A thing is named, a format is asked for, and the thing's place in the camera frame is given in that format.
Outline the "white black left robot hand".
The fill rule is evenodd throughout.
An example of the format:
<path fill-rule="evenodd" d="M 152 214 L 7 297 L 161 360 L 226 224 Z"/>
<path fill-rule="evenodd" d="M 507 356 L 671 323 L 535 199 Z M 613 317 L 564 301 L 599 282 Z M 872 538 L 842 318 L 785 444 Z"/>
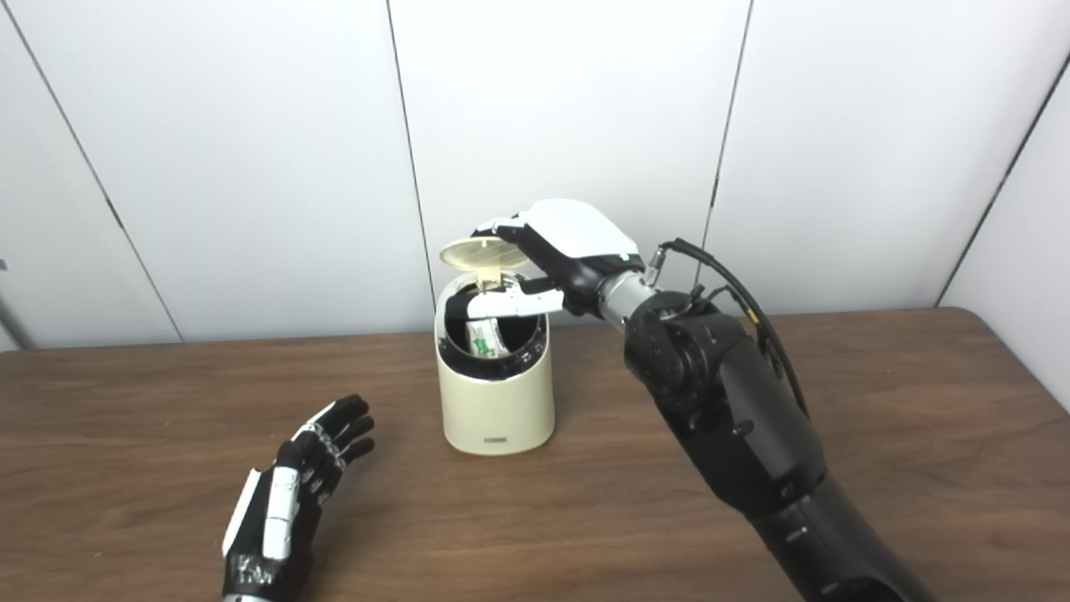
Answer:
<path fill-rule="evenodd" d="M 270 467 L 248 473 L 221 541 L 224 601 L 299 601 L 324 504 L 374 449 L 372 428 L 367 401 L 347 395 L 282 441 Z"/>

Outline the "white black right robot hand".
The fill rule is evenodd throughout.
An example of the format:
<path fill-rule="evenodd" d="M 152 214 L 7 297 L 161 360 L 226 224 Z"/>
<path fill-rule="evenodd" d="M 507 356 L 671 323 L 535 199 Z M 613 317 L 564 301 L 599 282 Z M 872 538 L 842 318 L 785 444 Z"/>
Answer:
<path fill-rule="evenodd" d="M 645 271 L 638 244 L 599 209 L 574 199 L 542 199 L 511 217 L 482 222 L 474 237 L 499 237 L 519 248 L 564 293 L 574 317 L 603 319 L 603 285 Z"/>

